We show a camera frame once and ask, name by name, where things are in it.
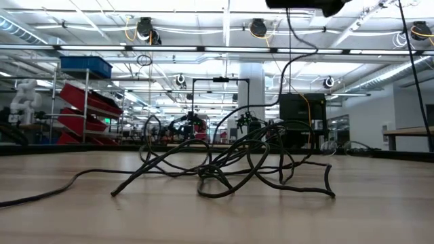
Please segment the ceiling light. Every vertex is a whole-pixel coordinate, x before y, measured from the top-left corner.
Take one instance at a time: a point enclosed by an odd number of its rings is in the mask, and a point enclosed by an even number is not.
[[[293,48],[293,49],[279,48],[277,52],[288,54],[290,50],[294,54],[312,54],[315,52],[315,49],[303,49],[303,48]],[[318,49],[317,53],[318,54],[341,54],[342,50],[341,49]]]
[[[38,85],[43,86],[43,87],[52,87],[53,84],[47,81],[42,81],[42,80],[36,80],[36,82],[38,83]]]
[[[326,94],[329,96],[370,96],[371,94],[337,94],[337,93],[333,93],[333,94]]]
[[[179,104],[191,105],[191,102],[179,102]],[[238,104],[230,103],[195,103],[195,106],[238,106]]]
[[[238,91],[211,91],[210,93],[213,93],[213,94],[238,94]]]
[[[5,72],[1,72],[1,71],[0,71],[0,75],[3,75],[3,76],[5,76],[5,77],[11,77],[11,75],[6,74]]]
[[[206,52],[247,52],[247,53],[269,53],[269,48],[259,47],[205,47]]]
[[[1,44],[0,49],[21,49],[21,50],[54,50],[51,45],[10,45]]]
[[[123,51],[123,46],[96,46],[96,45],[63,45],[60,46],[63,50],[92,50],[92,51]]]
[[[176,46],[139,46],[132,47],[134,51],[197,51],[197,47],[176,47]]]
[[[351,50],[350,54],[367,54],[367,55],[407,55],[407,50]]]
[[[138,101],[137,98],[133,94],[131,94],[129,92],[125,92],[125,98],[127,98],[128,100],[130,100],[132,102],[137,102]]]

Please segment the wall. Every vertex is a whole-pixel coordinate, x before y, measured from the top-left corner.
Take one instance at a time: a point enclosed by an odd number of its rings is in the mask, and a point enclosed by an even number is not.
[[[420,111],[416,87],[400,88],[400,85],[405,82],[396,82],[393,86],[396,128],[425,126]],[[434,104],[434,81],[421,83],[420,90],[422,92],[424,108],[426,104]],[[400,151],[429,152],[426,137],[397,137],[396,143],[397,150]]]
[[[370,97],[349,98],[342,108],[327,108],[327,117],[349,115],[351,140],[388,150],[389,146],[383,143],[382,126],[387,124],[389,129],[395,129],[393,85],[370,93]]]

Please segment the wooden table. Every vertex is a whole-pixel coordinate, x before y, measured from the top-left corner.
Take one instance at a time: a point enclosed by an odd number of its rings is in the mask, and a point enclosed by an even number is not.
[[[429,128],[431,134],[434,134],[434,126]],[[382,133],[389,139],[389,150],[396,150],[396,137],[397,136],[427,136],[427,129],[425,127],[412,127],[404,129],[396,129],[393,131],[384,131]]]
[[[169,160],[187,166],[202,157],[177,154]],[[0,243],[433,243],[434,164],[344,156],[312,160],[333,165],[336,199],[274,190],[256,178],[232,197],[204,199],[196,194],[194,176],[138,178],[112,198],[110,191],[127,176],[88,174],[61,195],[0,209]],[[277,155],[267,164],[276,165]],[[84,169],[139,166],[133,152],[0,157],[0,201],[57,188]],[[323,187],[323,171],[303,165],[290,184]],[[223,189],[217,183],[210,188]]]

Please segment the blue bin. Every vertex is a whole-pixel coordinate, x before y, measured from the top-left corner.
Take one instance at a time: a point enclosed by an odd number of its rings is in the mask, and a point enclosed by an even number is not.
[[[78,79],[86,79],[86,69],[90,79],[110,79],[112,66],[100,57],[93,56],[63,56],[60,66],[64,73]]]

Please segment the tangled cable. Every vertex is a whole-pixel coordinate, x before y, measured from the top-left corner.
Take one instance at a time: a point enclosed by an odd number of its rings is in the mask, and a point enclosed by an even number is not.
[[[305,40],[300,39],[297,36],[297,34],[295,33],[294,29],[292,28],[292,25],[290,22],[290,12],[288,11],[288,9],[286,10],[286,14],[287,14],[288,25],[290,27],[290,30],[291,30],[293,36],[297,40],[299,40],[300,42],[307,43]],[[216,130],[214,132],[213,141],[215,141],[215,138],[216,138],[216,135],[218,132],[218,128],[223,124],[223,122],[225,120],[227,120],[234,113],[240,111],[241,109],[251,108],[251,107],[268,107],[268,106],[274,106],[274,105],[278,104],[280,101],[281,94],[282,94],[283,80],[284,80],[285,71],[287,70],[287,68],[294,61],[297,61],[301,58],[305,58],[307,56],[314,55],[317,52],[318,52],[318,49],[315,47],[315,52],[313,52],[311,54],[301,55],[301,56],[298,56],[294,59],[291,59],[282,70],[281,83],[280,83],[279,95],[278,95],[277,100],[272,104],[255,104],[255,105],[249,105],[249,106],[241,106],[241,107],[233,110],[231,113],[229,113],[223,120],[221,120],[217,124]],[[158,130],[160,130],[161,129],[161,122],[154,115],[151,115],[149,117],[149,119],[146,121],[146,123],[144,124],[144,130],[146,131],[151,119],[157,120],[158,126],[159,126]],[[149,140],[147,140],[147,138],[145,136],[144,137],[144,138],[146,138],[145,145],[142,146],[139,150],[140,160],[143,162],[143,164],[136,171],[119,171],[119,170],[106,170],[106,169],[85,170],[85,171],[79,172],[78,174],[74,175],[74,177],[65,186],[63,186],[61,188],[58,188],[56,190],[52,190],[50,192],[46,192],[46,193],[43,193],[40,195],[36,195],[33,197],[26,197],[23,199],[1,202],[0,207],[11,207],[14,205],[20,205],[23,203],[28,203],[31,201],[37,201],[40,199],[44,199],[46,197],[51,197],[51,196],[57,195],[59,193],[66,191],[79,176],[81,176],[83,174],[91,173],[91,172],[130,174],[130,177],[126,181],[122,182],[114,191],[111,192],[111,195],[113,197],[118,195],[125,187],[128,186],[128,184],[130,184],[132,181],[134,181],[137,177],[141,176],[142,174],[162,174],[162,175],[166,175],[166,176],[173,177],[173,178],[180,177],[180,176],[198,176],[199,177],[199,184],[197,187],[197,193],[202,197],[208,197],[208,198],[213,198],[213,199],[225,197],[225,196],[233,194],[234,192],[239,190],[244,184],[246,184],[253,176],[256,176],[260,181],[264,182],[266,185],[268,185],[274,189],[291,190],[291,191],[296,191],[296,192],[319,192],[319,193],[323,193],[323,194],[329,195],[332,198],[334,198],[335,194],[333,193],[332,189],[330,188],[330,183],[329,183],[329,172],[330,172],[332,166],[330,164],[315,163],[315,162],[307,161],[307,159],[309,159],[313,153],[315,143],[314,142],[311,143],[311,147],[310,147],[310,151],[309,151],[308,155],[306,155],[301,161],[295,161],[294,158],[291,156],[291,154],[284,148],[282,139],[281,139],[280,134],[279,134],[279,130],[282,127],[286,127],[286,126],[291,125],[291,124],[299,124],[299,125],[305,126],[310,132],[310,137],[314,138],[314,132],[313,132],[312,127],[310,125],[308,125],[302,121],[282,121],[282,122],[273,123],[273,124],[267,125],[265,127],[262,127],[260,129],[251,131],[250,133],[248,133],[244,137],[235,141],[231,147],[229,147],[226,150],[223,150],[215,158],[212,157],[212,151],[214,150],[212,148],[212,146],[210,146],[208,143],[204,142],[203,140],[198,140],[198,139],[188,140],[188,141],[183,142],[182,144],[178,145],[177,147],[170,149],[166,153],[164,153],[162,155],[158,155],[157,153],[153,152],[152,147],[151,147],[151,142]],[[262,139],[270,131],[274,132],[273,136],[271,136],[270,138],[268,138],[267,140],[265,140],[263,142]],[[205,148],[189,148],[188,146],[192,145],[192,144],[202,144],[205,146]],[[264,166],[263,165],[265,160],[267,159],[269,153],[270,153],[271,148],[279,148],[280,149],[279,150],[280,153],[279,153],[278,166]],[[142,153],[145,149],[147,149],[147,154],[146,154],[146,157],[143,158]],[[191,152],[192,150],[194,150],[195,152],[198,152],[198,153],[206,153],[205,159],[200,164],[198,164],[197,166],[194,166],[192,168],[183,168],[183,167],[174,165],[174,164],[172,164],[166,160],[168,156],[173,155],[175,153],[181,153],[181,152],[185,152],[185,151]],[[258,162],[255,163],[252,160],[252,153],[253,152],[257,153],[258,151],[260,153],[262,153],[262,156],[258,160]],[[290,163],[288,163],[286,165],[283,164],[283,162],[285,161],[285,156],[288,156],[290,159]],[[242,158],[244,158],[244,157],[247,158],[249,168],[242,169],[239,171],[223,172],[222,169],[242,160]],[[166,165],[169,165],[170,167],[173,167],[174,169],[177,169],[178,171],[166,171],[159,166],[160,163],[165,163]],[[325,167],[325,172],[324,172],[325,188],[313,188],[313,187],[299,188],[299,187],[286,185],[288,183],[288,181],[290,179],[292,179],[292,177],[294,176],[295,169],[297,167],[303,165],[303,164],[317,165],[317,166]],[[287,177],[284,177],[284,174],[283,174],[285,169],[290,170],[289,176],[287,176]],[[263,177],[263,175],[275,174],[275,173],[279,174],[279,183],[280,184],[273,183],[270,180],[267,180],[266,178]],[[233,175],[245,175],[245,177],[238,184],[233,186],[227,178],[227,176],[233,176]],[[219,192],[219,193],[205,192],[203,190],[203,187],[206,184],[206,182],[208,181],[208,179],[215,179],[215,180],[219,181],[221,184],[224,184],[228,188],[228,190],[223,191],[223,192]]]
[[[158,118],[154,115],[149,117],[149,119],[145,123],[145,128],[147,128],[147,125],[149,124],[149,121],[154,118],[158,121],[159,126],[161,126],[160,121]],[[269,138],[265,142],[261,140],[262,137],[264,137],[269,130],[277,130],[281,126],[286,126],[289,124],[299,124],[303,125],[306,128],[309,129],[310,133],[313,135],[313,130],[311,126],[308,124],[301,122],[301,121],[282,121],[279,123],[274,123],[271,125],[267,125],[266,127],[263,127],[261,129],[257,129],[255,131],[252,131],[248,133],[246,136],[238,139],[233,143],[233,145],[226,149],[225,151],[221,152],[216,158],[212,158],[211,149],[212,147],[204,142],[203,140],[198,139],[192,139],[186,142],[183,142],[176,148],[173,148],[166,152],[163,155],[158,155],[157,153],[152,151],[152,148],[150,147],[149,141],[146,141],[146,144],[140,148],[140,159],[143,162],[143,165],[138,168],[126,181],[122,182],[114,191],[111,192],[112,197],[115,197],[118,195],[125,187],[128,186],[133,180],[135,180],[137,177],[141,176],[142,174],[162,174],[169,177],[179,177],[179,176],[199,176],[199,185],[197,188],[197,193],[203,197],[209,197],[209,198],[220,198],[225,197],[227,195],[233,194],[235,191],[239,190],[247,181],[249,181],[253,176],[256,176],[264,182],[266,185],[270,186],[274,189],[279,190],[292,190],[296,192],[320,192],[323,194],[327,194],[331,197],[335,197],[335,194],[332,192],[332,189],[330,188],[330,183],[328,181],[328,175],[332,168],[330,164],[325,163],[314,163],[309,162],[307,159],[312,155],[315,143],[311,144],[310,152],[307,156],[305,156],[301,161],[296,162],[294,158],[291,156],[291,154],[283,147],[282,140],[279,136],[279,134],[275,135],[274,137]],[[271,140],[277,139],[278,144],[270,143]],[[180,153],[186,149],[191,150],[191,148],[188,148],[188,145],[191,144],[202,144],[205,146],[205,148],[197,148],[195,149],[197,152],[203,152],[206,153],[206,158],[198,165],[194,166],[192,168],[183,168],[177,165],[174,165],[165,159],[175,153]],[[252,151],[259,150],[262,147],[264,147],[264,152],[262,153],[262,157],[260,160],[255,164],[252,160]],[[267,159],[270,149],[271,148],[280,148],[280,160],[278,166],[262,166]],[[142,157],[142,152],[144,149],[148,150],[148,153],[146,154],[146,157]],[[283,164],[284,157],[287,155],[291,163],[288,163],[286,165]],[[222,168],[230,166],[247,156],[248,164],[250,166],[249,169],[242,169],[239,171],[232,171],[232,172],[223,172]],[[168,172],[161,167],[158,166],[161,162],[165,163],[166,165],[169,165],[170,167],[173,167],[174,169],[180,170],[180,171],[174,171],[174,172]],[[286,186],[285,184],[294,176],[294,172],[296,167],[301,166],[303,163],[311,164],[311,165],[318,165],[325,167],[325,173],[324,173],[324,183],[325,183],[325,189],[322,188],[298,188],[293,186]],[[290,175],[286,178],[283,176],[283,170],[284,169],[290,169]],[[265,174],[279,174],[279,183],[275,184],[271,181],[265,179],[262,175]],[[227,176],[233,176],[233,175],[243,175],[247,174],[245,178],[240,181],[237,185],[232,186],[231,183],[228,181]],[[218,180],[220,183],[224,184],[228,190],[220,193],[208,193],[203,191],[203,186],[205,185],[205,180],[208,178],[213,178]]]

